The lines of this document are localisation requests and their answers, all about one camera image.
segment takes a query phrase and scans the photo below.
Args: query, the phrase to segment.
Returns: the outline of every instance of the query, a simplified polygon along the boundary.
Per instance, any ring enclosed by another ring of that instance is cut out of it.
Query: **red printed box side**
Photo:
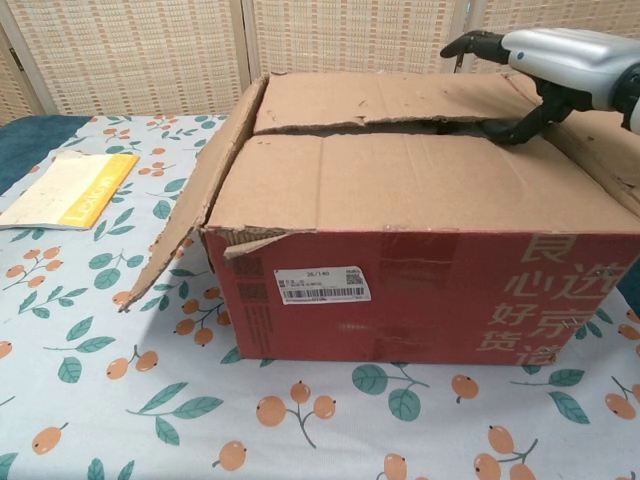
[[[227,261],[206,241],[246,357],[545,364],[640,251],[634,235],[295,234]],[[359,267],[371,301],[285,305],[275,270]]]

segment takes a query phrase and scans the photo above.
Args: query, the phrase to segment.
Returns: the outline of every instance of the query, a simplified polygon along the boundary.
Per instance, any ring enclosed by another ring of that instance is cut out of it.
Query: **torn cardboard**
[[[640,252],[640,139],[614,114],[517,147],[480,138],[475,122],[533,108],[527,82],[261,79],[201,153],[127,306],[197,228],[245,356],[553,361]]]

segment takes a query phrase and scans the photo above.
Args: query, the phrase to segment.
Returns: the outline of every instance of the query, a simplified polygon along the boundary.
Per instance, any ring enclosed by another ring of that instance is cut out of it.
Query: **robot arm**
[[[506,35],[475,30],[451,42],[440,56],[457,57],[460,65],[467,53],[531,77],[542,97],[542,104],[515,125],[482,122],[497,143],[525,143],[573,110],[616,110],[623,114],[622,127],[640,134],[640,41],[564,28]]]

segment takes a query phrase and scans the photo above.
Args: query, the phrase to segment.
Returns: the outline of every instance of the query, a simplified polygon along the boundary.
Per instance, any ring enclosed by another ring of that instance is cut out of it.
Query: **white label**
[[[274,270],[285,305],[370,302],[369,285],[359,267]]]

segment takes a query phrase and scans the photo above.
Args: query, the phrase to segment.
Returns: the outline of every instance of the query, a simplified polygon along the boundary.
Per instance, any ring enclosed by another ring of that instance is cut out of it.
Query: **floral tablecloth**
[[[141,156],[92,230],[0,231],[0,479],[640,477],[617,290],[543,368],[243,360],[195,237],[117,313],[222,122],[95,117],[0,198],[60,149]]]

